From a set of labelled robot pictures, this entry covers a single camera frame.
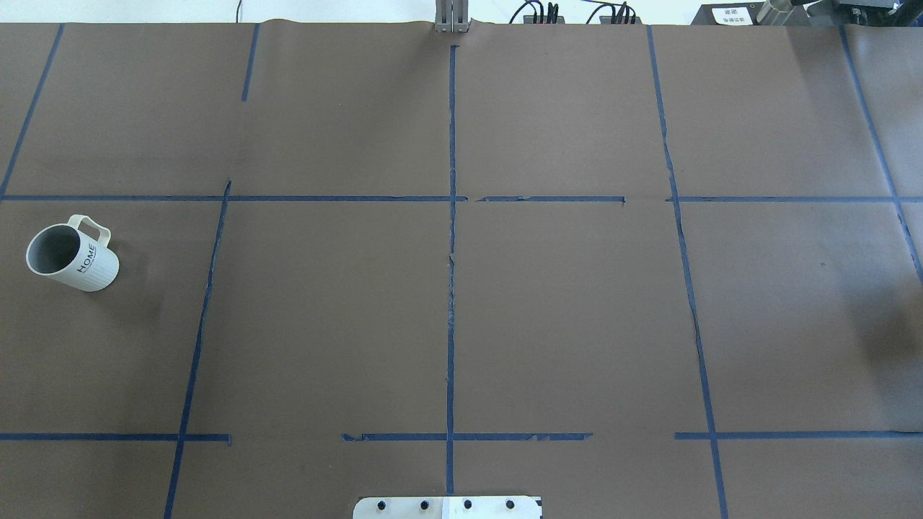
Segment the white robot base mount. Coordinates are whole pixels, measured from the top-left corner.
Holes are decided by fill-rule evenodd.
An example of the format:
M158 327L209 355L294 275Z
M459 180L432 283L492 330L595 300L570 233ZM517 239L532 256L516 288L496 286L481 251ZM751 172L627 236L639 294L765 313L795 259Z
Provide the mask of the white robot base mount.
M353 518L543 518L540 498L524 495L369 497Z

